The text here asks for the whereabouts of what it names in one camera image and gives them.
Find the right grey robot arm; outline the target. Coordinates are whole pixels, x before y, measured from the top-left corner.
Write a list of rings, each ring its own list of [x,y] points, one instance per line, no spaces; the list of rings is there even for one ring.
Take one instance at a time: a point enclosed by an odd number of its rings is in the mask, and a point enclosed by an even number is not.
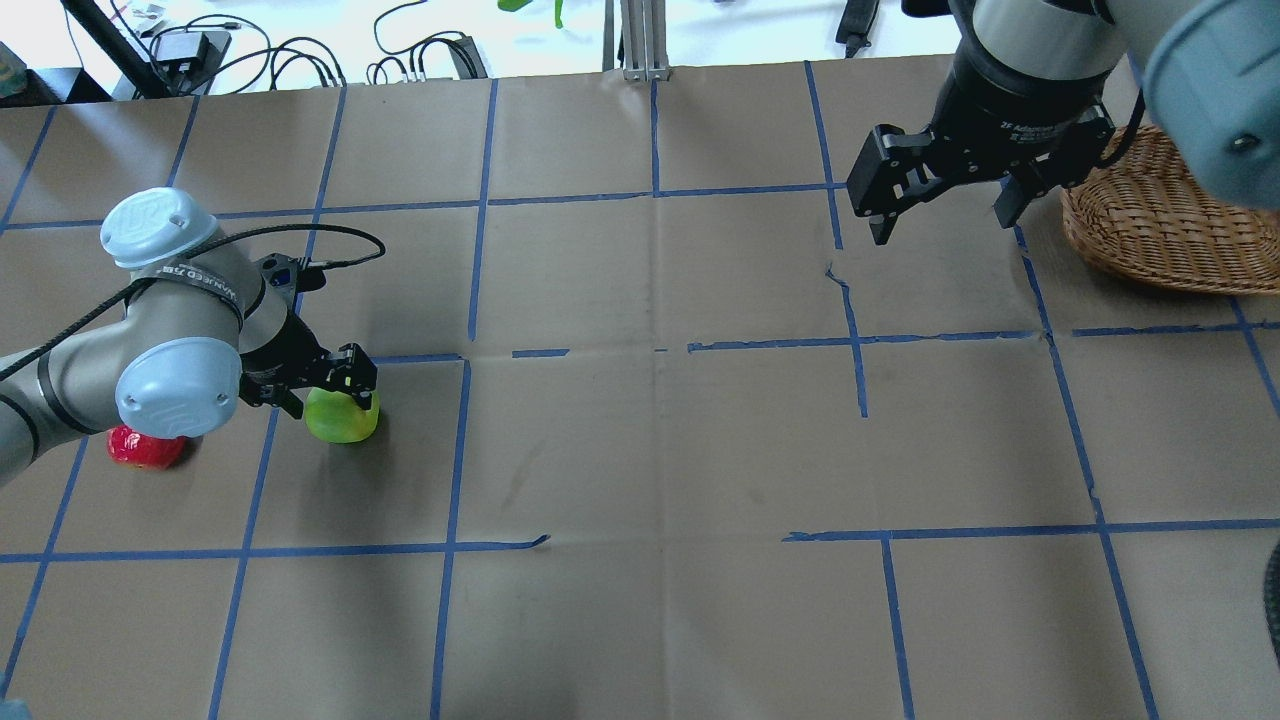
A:
[[[934,114],[909,133],[874,127],[846,181],[883,245],[909,209],[954,187],[998,181],[995,214],[1120,160],[1106,79],[1135,64],[1134,118],[1149,115],[1199,186],[1243,208],[1277,209],[1275,1],[905,1],[954,18],[960,41]]]

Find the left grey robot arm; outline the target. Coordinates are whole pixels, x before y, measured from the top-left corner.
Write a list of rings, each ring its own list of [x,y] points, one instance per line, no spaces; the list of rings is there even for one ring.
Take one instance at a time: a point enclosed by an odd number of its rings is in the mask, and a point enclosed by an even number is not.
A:
[[[108,214],[100,242],[128,284],[3,359],[4,482],[51,448],[115,427],[206,436],[241,405],[278,407],[334,445],[375,432],[375,363],[356,343],[323,347],[294,307],[351,260],[251,260],[241,241],[177,188],[133,193]]]

